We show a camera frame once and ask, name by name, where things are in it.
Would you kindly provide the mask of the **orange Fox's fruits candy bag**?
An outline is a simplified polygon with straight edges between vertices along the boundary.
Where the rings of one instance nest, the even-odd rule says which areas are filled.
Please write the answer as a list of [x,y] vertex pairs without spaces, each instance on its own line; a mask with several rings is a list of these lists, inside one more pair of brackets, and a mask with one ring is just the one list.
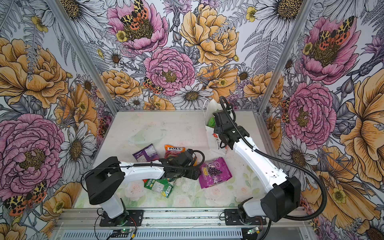
[[179,154],[185,152],[186,148],[165,145],[165,151],[165,158],[174,158],[177,157]]

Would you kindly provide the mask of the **green Lay's chips bag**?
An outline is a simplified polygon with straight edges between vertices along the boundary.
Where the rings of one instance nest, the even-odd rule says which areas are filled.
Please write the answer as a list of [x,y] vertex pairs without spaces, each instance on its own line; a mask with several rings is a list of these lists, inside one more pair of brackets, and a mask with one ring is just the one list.
[[209,128],[215,128],[215,126],[216,126],[216,122],[215,122],[215,118],[214,118],[214,117],[211,117],[211,118],[210,118],[210,120],[209,120],[208,123],[207,123],[207,126],[208,126]]

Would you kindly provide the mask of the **purple Fox's berries candy bag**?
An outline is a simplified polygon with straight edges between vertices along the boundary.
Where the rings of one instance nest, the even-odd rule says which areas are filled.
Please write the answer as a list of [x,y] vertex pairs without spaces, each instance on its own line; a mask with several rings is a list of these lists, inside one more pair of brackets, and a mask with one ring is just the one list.
[[137,160],[138,163],[152,162],[160,159],[153,144],[150,144],[147,147],[141,149],[140,151],[134,153],[133,157]]

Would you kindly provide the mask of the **magenta chocolate snack bag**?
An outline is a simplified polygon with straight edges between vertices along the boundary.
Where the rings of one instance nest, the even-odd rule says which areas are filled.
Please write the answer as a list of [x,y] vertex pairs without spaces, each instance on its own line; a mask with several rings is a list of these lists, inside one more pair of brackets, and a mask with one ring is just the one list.
[[200,167],[199,183],[202,189],[210,188],[230,180],[233,175],[230,172],[224,158],[204,163]]

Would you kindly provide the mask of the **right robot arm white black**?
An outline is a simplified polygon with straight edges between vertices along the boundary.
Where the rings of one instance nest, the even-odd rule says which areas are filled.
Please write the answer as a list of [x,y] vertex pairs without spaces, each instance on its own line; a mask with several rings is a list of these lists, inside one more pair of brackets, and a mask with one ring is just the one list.
[[214,133],[248,164],[267,193],[261,200],[244,201],[239,210],[247,217],[265,216],[273,222],[287,218],[288,214],[299,207],[300,181],[295,177],[289,178],[282,169],[264,157],[249,133],[234,123],[227,113],[225,110],[213,113]]

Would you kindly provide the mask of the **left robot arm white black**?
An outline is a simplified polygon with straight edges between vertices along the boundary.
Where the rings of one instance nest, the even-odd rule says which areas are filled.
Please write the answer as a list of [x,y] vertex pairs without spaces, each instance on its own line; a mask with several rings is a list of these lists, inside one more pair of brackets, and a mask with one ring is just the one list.
[[197,180],[205,155],[199,150],[188,149],[175,158],[163,158],[145,163],[120,162],[117,157],[109,157],[100,165],[84,173],[89,203],[99,205],[107,216],[114,220],[126,214],[126,207],[116,191],[123,181],[174,180],[188,178]]

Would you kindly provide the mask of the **green candy bag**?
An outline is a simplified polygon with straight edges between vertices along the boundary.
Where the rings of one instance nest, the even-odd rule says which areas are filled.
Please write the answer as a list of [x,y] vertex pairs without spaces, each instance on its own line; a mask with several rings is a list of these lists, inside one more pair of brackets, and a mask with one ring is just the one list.
[[148,190],[151,190],[155,193],[162,195],[165,198],[168,198],[171,194],[174,186],[167,179],[147,179],[144,180],[144,187]]

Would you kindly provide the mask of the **green circuit board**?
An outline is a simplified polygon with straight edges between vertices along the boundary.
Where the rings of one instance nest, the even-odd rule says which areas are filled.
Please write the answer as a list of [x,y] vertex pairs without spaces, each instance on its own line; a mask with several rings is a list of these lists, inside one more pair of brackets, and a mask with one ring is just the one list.
[[134,233],[135,231],[131,231],[129,229],[119,229],[113,231],[113,233],[111,234],[111,238],[131,238]]

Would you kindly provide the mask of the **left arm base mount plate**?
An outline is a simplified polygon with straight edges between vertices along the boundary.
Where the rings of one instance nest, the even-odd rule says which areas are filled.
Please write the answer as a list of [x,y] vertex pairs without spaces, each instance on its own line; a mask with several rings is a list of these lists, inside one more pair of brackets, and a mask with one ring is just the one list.
[[100,227],[140,227],[144,216],[144,210],[129,210],[120,216],[111,219],[104,211],[100,221]]

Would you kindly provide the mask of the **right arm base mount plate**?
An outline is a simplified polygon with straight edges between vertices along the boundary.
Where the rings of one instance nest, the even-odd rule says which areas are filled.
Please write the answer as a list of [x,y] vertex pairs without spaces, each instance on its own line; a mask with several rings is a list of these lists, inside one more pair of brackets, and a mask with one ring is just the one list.
[[227,226],[264,226],[267,224],[266,218],[262,216],[249,217],[239,209],[225,209],[224,216]]

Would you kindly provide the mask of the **aluminium front rail frame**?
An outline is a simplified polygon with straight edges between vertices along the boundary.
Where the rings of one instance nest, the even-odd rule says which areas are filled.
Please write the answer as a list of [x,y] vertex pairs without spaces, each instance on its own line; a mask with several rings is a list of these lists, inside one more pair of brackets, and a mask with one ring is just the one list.
[[[261,226],[227,226],[223,208],[133,208],[144,210],[140,227],[100,227],[101,209],[65,210],[52,240],[315,240],[310,221],[282,219]],[[131,238],[111,238],[115,230],[135,231]]]

